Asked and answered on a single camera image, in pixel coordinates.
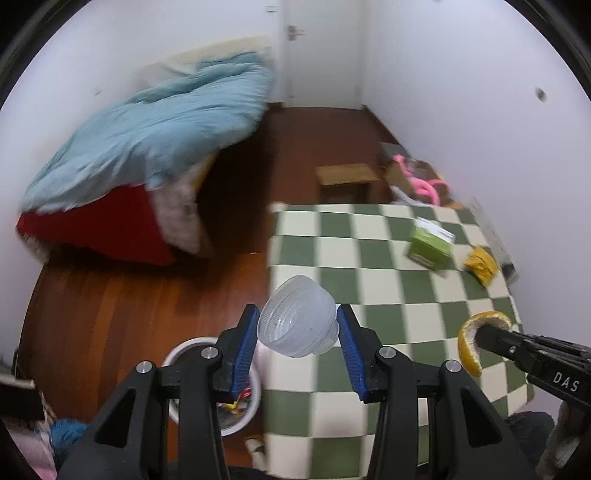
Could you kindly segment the white wall power strip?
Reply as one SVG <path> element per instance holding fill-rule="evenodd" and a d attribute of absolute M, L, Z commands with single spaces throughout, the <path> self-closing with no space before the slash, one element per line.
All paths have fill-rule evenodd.
<path fill-rule="evenodd" d="M 476 197 L 471 198 L 469 208 L 492 250 L 507 285 L 513 285 L 519 279 L 519 270 L 511 253 L 506 248 L 492 220 Z"/>

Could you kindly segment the pink plastic hanger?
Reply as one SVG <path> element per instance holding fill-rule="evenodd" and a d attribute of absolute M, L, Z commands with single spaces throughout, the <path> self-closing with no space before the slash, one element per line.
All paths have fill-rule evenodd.
<path fill-rule="evenodd" d="M 413 200 L 434 206 L 451 202 L 449 185 L 428 162 L 394 154 L 389 173 L 394 175 L 388 180 L 389 184 Z"/>

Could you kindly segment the light blue duvet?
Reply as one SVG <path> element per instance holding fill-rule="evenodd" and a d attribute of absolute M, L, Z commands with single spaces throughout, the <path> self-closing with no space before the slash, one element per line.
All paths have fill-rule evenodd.
<path fill-rule="evenodd" d="M 256 131 L 273 71 L 259 53 L 202 62 L 185 76 L 103 109 L 33 178 L 21 212 L 53 213 L 96 201 L 121 186 L 154 191 L 204 156 Z"/>

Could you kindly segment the white door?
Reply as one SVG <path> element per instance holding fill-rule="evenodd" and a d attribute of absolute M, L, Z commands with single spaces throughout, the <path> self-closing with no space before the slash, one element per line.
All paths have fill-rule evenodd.
<path fill-rule="evenodd" d="M 363 23 L 362 1 L 284 3 L 287 106 L 360 109 Z"/>

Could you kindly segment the red bed sheet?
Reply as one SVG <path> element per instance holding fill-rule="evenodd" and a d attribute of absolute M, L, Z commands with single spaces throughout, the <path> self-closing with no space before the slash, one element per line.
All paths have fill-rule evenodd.
<path fill-rule="evenodd" d="M 122 186 L 87 205 L 54 213 L 24 212 L 22 239 L 86 248 L 111 259 L 167 266 L 175 262 L 143 186 Z"/>

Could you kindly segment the grey patterned blanket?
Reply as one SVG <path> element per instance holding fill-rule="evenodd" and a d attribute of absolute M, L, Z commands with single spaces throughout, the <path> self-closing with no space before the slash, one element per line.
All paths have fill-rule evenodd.
<path fill-rule="evenodd" d="M 165 243 L 189 254 L 200 249 L 200 219 L 194 180 L 184 176 L 150 194 L 156 223 Z"/>

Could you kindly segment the brown cardboard box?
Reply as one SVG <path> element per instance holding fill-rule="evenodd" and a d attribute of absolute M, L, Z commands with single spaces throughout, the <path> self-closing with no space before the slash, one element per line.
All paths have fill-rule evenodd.
<path fill-rule="evenodd" d="M 394 203 L 436 206 L 461 210 L 443 177 L 426 161 L 409 155 L 402 145 L 381 143 L 379 162 Z"/>

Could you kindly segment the clear plastic cup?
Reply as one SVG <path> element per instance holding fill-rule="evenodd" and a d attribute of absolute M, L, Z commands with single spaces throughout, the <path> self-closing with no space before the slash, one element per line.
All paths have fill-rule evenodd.
<path fill-rule="evenodd" d="M 290 358 L 322 355 L 338 336 L 335 299 L 304 275 L 287 279 L 273 292 L 257 323 L 257 339 Z"/>

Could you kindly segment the dark fuzzy slipper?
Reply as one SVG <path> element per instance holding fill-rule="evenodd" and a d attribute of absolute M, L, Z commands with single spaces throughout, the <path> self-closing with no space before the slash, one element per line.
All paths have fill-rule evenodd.
<path fill-rule="evenodd" d="M 540 479 L 557 475 L 557 439 L 553 418 L 545 412 L 519 412 L 505 419 L 507 426 Z"/>

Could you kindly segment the yellow snack bag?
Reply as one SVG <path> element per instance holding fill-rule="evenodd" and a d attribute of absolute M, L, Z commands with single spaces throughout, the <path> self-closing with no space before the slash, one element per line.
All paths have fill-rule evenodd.
<path fill-rule="evenodd" d="M 499 271 L 493 255 L 482 246 L 472 248 L 464 261 L 464 266 L 483 287 L 488 287 Z"/>

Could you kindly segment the green cardboard box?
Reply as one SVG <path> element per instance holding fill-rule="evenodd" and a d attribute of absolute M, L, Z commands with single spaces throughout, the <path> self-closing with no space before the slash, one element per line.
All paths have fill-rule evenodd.
<path fill-rule="evenodd" d="M 407 256 L 430 269 L 448 269 L 456 236 L 436 223 L 422 217 L 414 220 Z"/>

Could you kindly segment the small wooden stool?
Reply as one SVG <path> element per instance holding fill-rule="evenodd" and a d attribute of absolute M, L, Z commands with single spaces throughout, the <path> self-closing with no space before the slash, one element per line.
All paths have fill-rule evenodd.
<path fill-rule="evenodd" d="M 315 170 L 323 204 L 366 204 L 379 181 L 365 163 L 320 166 Z"/>

